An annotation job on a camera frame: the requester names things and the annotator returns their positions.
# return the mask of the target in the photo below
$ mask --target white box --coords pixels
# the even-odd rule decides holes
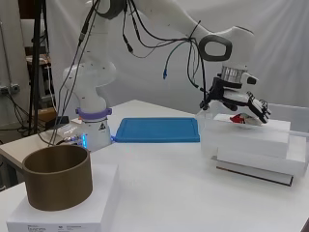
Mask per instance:
[[[255,151],[251,151],[251,153],[243,153],[237,150],[225,148],[218,149],[217,159],[302,177],[308,166],[308,163],[306,162],[306,138],[290,135],[288,155],[285,159],[261,156]]]
[[[211,124],[207,125],[206,132],[210,135],[207,141],[212,146],[217,144],[218,147],[233,148],[243,153],[254,152],[278,158],[287,156],[290,122],[269,120],[255,130],[254,127],[244,128],[232,123],[230,117],[233,115],[217,114]]]
[[[285,185],[285,186],[291,186],[293,182],[293,176],[278,172],[272,172],[272,171],[266,171],[259,168],[249,167],[249,166],[243,166],[238,165],[230,162],[225,161],[218,161],[217,168],[234,172],[240,175],[249,176],[253,178],[262,179],[264,181],[270,181],[273,183]]]
[[[119,199],[117,165],[92,165],[94,190],[81,204],[44,212],[25,197],[7,220],[9,232],[107,232]]]

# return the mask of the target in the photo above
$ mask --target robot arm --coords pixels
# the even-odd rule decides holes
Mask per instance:
[[[241,27],[213,33],[193,20],[176,0],[100,0],[95,4],[91,33],[88,34],[85,56],[87,62],[67,68],[64,71],[66,87],[71,89],[80,101],[78,114],[83,119],[85,133],[88,134],[89,149],[95,151],[111,143],[107,125],[106,102],[96,93],[105,78],[115,75],[115,66],[107,54],[108,19],[117,16],[127,8],[142,12],[155,23],[171,27],[187,38],[195,40],[201,57],[209,62],[222,62],[222,71],[213,79],[213,84],[201,107],[206,110],[211,101],[220,101],[235,110],[238,106],[248,106],[263,123],[267,122],[270,111],[263,101],[251,94],[240,92],[242,81],[256,84],[257,79],[248,73],[247,64],[254,49],[254,34]],[[87,2],[86,11],[94,9],[95,0]]]
[[[258,81],[247,68],[254,50],[253,32],[241,27],[232,27],[226,31],[213,33],[193,20],[176,0],[131,2],[151,21],[171,27],[186,37],[195,38],[204,60],[223,62],[221,74],[214,78],[206,102],[201,104],[202,108],[208,109],[211,101],[220,101],[234,111],[238,106],[248,106],[262,123],[267,123],[271,114],[267,103],[255,99],[251,93],[239,91],[242,81],[252,85]]]

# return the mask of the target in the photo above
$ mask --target wire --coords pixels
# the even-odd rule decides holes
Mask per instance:
[[[99,0],[98,0],[98,1],[96,2],[96,4],[94,5],[95,7],[98,7],[98,2],[99,2]],[[90,16],[89,18],[91,18],[91,14],[92,14],[92,10],[93,10],[93,9],[94,9],[94,7],[93,7],[93,8],[90,10],[90,12],[88,13],[88,16]],[[57,122],[60,123],[60,122],[62,121],[62,118],[64,117],[64,114],[65,114],[65,112],[66,112],[66,110],[67,110],[67,107],[68,107],[68,104],[69,104],[69,102],[70,102],[70,98],[71,98],[72,92],[73,92],[73,90],[74,90],[74,88],[75,88],[75,84],[76,84],[76,79],[77,79],[77,75],[78,75],[78,70],[79,70],[80,62],[81,62],[81,59],[82,59],[82,57],[83,57],[83,55],[84,55],[84,52],[85,52],[86,46],[87,46],[87,44],[88,44],[88,41],[89,41],[89,39],[90,39],[90,35],[91,35],[92,30],[93,30],[93,26],[94,26],[94,23],[95,23],[95,20],[96,20],[96,16],[97,16],[97,14],[95,14],[95,16],[94,16],[94,18],[93,18],[93,20],[92,20],[92,24],[91,24],[90,31],[89,31],[88,36],[87,36],[87,40],[86,40],[86,42],[85,42],[85,45],[84,45],[84,47],[83,47],[83,49],[82,49],[82,52],[81,52],[81,55],[80,55],[80,57],[79,57],[79,60],[78,60],[77,66],[76,66],[74,81],[73,81],[72,87],[71,87],[71,89],[70,89],[70,93],[69,93],[68,100],[67,100],[67,102],[64,101],[64,107],[63,107],[63,110],[62,110],[61,118],[60,118],[60,120],[57,120],[57,119],[58,119],[59,112],[60,112],[60,111],[59,111],[59,110],[60,110],[60,108],[59,108],[59,107],[60,107],[60,97],[59,97],[59,104],[58,104],[58,110],[57,110],[57,118],[56,118],[56,120],[55,120],[54,128],[56,128]],[[78,50],[79,50],[79,47],[80,47],[80,46],[81,46],[81,43],[78,44],[78,47],[77,47],[77,49],[76,49],[76,53],[75,53],[75,55],[74,55],[73,62],[72,62],[72,64],[71,64],[71,66],[70,66],[70,70],[69,70],[69,72],[68,72],[68,75],[67,75],[67,77],[66,77],[64,83],[62,84],[62,87],[61,87],[60,90],[59,90],[59,95],[60,95],[60,93],[61,93],[63,87],[65,86],[65,84],[66,84],[68,78],[69,78],[71,69],[72,69],[72,67],[73,67],[73,65],[74,65],[74,63],[75,63],[75,60],[76,60],[76,57],[77,57],[77,53],[78,53]],[[57,132],[58,132],[58,129],[54,129],[54,131],[53,131],[53,133],[52,133],[52,135],[51,135],[51,138],[50,138],[50,141],[49,141],[48,146],[54,145],[54,144],[55,144]]]
[[[49,94],[50,94],[50,97],[51,97],[52,106],[54,107],[54,110],[57,112],[56,104],[55,104],[55,101],[54,101],[54,96],[51,92],[50,67],[49,67],[47,60],[44,60],[44,62],[46,63],[47,77],[48,77],[48,90],[49,90]]]
[[[154,47],[147,55],[145,55],[145,56],[138,56],[138,55],[136,55],[136,54],[134,54],[134,53],[131,53],[133,56],[135,56],[136,58],[139,58],[139,59],[145,59],[145,58],[147,58],[147,57],[149,57],[151,54],[153,54],[153,52],[155,51],[157,49],[157,47]]]
[[[157,39],[157,40],[159,40],[159,41],[164,41],[164,42],[177,42],[177,41],[187,41],[187,40],[188,40],[188,38],[180,38],[180,39],[162,39],[162,38],[160,38],[160,37],[157,37],[157,36],[153,35],[153,34],[152,34],[150,31],[148,31],[148,29],[145,27],[145,25],[144,25],[144,23],[143,23],[143,20],[142,20],[142,18],[140,17],[138,11],[137,11],[137,8],[136,8],[136,5],[135,5],[134,1],[133,1],[133,0],[127,0],[127,1],[128,1],[128,5],[129,5],[129,7],[130,7],[131,15],[133,15],[133,13],[135,13],[135,14],[137,15],[137,18],[138,18],[140,24],[142,25],[143,29],[144,29],[145,32],[146,32],[148,35],[150,35],[151,37],[153,37],[153,38],[155,38],[155,39]]]
[[[166,63],[165,63],[165,68],[164,68],[164,73],[163,73],[163,79],[166,79],[167,77],[167,67],[168,67],[168,63],[170,62],[170,59],[173,55],[173,53],[176,51],[177,48],[179,48],[181,45],[185,44],[187,42],[181,42],[179,43],[177,46],[174,47],[174,49],[170,52],[170,54],[167,57]]]

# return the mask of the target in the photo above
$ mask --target white table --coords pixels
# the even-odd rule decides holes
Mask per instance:
[[[193,115],[131,101],[115,107],[112,134],[122,118],[136,116]],[[199,143],[113,144],[93,153],[92,163],[120,165],[112,232],[297,232],[309,217],[308,178],[288,188],[217,170]],[[0,193],[0,231],[23,196],[24,185]]]

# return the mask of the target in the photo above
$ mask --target cylindrical container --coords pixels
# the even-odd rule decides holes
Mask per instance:
[[[86,200],[93,191],[88,150],[71,145],[48,147],[22,163],[30,205],[60,211]]]

